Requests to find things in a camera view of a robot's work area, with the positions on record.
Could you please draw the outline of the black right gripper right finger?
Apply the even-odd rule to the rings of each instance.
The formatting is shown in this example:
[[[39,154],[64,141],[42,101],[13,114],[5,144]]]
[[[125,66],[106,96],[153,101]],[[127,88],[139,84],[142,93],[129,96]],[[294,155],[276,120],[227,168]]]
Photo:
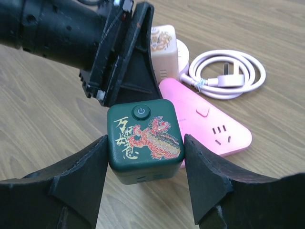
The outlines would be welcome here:
[[[305,175],[280,179],[244,169],[184,137],[193,218],[202,229],[302,229]]]

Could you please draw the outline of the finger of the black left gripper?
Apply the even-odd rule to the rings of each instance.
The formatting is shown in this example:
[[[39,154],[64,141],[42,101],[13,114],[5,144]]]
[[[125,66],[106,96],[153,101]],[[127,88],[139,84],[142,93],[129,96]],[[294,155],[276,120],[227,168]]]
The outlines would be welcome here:
[[[151,28],[154,6],[139,2],[125,35],[121,53],[111,69],[100,104],[115,104],[161,99],[151,60]]]

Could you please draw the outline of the beige cube socket adapter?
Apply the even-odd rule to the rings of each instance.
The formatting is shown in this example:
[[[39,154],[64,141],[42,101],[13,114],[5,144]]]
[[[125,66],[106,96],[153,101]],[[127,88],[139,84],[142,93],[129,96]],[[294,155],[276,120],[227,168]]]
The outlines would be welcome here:
[[[151,58],[157,83],[165,78],[178,78],[178,48],[172,25],[151,28]]]

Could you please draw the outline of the dark green plug adapter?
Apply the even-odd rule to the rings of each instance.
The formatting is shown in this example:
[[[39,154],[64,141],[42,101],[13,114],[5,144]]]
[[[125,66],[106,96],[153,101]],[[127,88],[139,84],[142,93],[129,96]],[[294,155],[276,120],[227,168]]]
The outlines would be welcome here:
[[[117,104],[107,112],[109,165],[125,185],[175,176],[184,145],[172,102]]]

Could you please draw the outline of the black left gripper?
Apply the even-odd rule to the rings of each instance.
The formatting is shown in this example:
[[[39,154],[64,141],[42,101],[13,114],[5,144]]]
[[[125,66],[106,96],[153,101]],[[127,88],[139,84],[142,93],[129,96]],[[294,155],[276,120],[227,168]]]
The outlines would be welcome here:
[[[120,29],[133,8],[131,0],[3,0],[0,42],[4,46],[88,71],[80,78],[88,97],[103,98],[93,75],[98,52]]]

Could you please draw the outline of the pink triangular power strip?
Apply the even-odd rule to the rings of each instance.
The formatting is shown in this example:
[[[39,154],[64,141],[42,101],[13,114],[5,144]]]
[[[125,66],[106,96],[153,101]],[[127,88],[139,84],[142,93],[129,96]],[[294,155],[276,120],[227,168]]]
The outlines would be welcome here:
[[[159,84],[164,99],[171,101],[182,136],[192,135],[219,156],[246,149],[252,142],[248,128],[173,78]]]

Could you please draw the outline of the round pink power strip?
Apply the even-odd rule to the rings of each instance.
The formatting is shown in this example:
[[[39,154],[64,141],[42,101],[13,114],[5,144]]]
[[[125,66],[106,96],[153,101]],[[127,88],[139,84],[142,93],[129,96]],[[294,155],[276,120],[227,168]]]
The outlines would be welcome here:
[[[189,50],[184,42],[177,39],[177,49],[178,49],[178,72],[179,76],[182,74],[188,74],[189,70]]]

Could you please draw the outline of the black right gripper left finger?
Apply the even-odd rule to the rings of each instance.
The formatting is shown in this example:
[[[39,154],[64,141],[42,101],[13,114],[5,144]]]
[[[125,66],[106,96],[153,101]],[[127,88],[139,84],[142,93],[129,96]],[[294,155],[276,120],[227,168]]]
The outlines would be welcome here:
[[[0,182],[2,229],[94,229],[108,167],[108,139],[23,178]]]

